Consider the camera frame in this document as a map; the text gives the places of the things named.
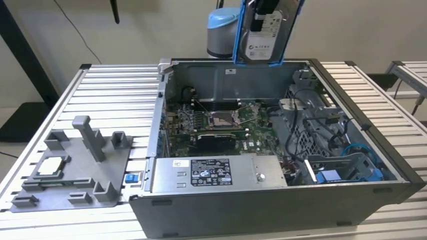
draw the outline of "metal rail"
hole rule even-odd
[[[427,181],[427,130],[397,104],[357,66],[345,62],[323,62],[347,94],[370,117],[390,143]],[[70,137],[80,134],[71,127],[76,115],[90,115],[91,125],[104,135],[124,131],[135,137],[126,171],[146,169],[148,134],[158,91],[158,66],[94,65],[79,72],[44,121],[35,138],[2,182],[2,239],[144,239],[128,196],[140,183],[123,183],[122,202],[116,207],[11,213],[11,200],[22,189],[23,177],[34,171],[43,151],[46,133],[64,129]],[[234,236],[234,239],[335,239],[390,240],[427,238],[427,188],[405,203],[382,207],[357,227]]]
[[[427,61],[394,61],[386,73],[395,74],[422,96],[427,97]]]

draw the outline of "blue cable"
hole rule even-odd
[[[365,148],[365,149],[367,150],[367,152],[373,154],[373,157],[374,157],[374,159],[375,159],[374,165],[377,165],[377,163],[378,163],[377,154],[375,154],[374,151],[370,149],[370,147],[369,147],[367,145],[362,144],[362,143],[353,143],[353,144],[350,144],[350,145],[345,148],[345,150],[342,151],[341,156],[345,156],[345,154],[347,153],[347,150],[349,150],[350,148],[353,148],[353,147],[362,147],[362,148]]]

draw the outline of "green circuit board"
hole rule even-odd
[[[197,151],[201,135],[233,135],[235,147],[222,152]],[[279,140],[269,120],[267,108],[249,102],[234,111],[194,111],[168,113],[171,157],[203,157],[258,154],[283,156]]]

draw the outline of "motherboard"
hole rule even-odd
[[[167,112],[171,157],[285,155],[263,103],[242,102],[234,110],[197,104]]]

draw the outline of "power supply label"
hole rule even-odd
[[[234,185],[230,159],[191,160],[191,185],[195,187]]]

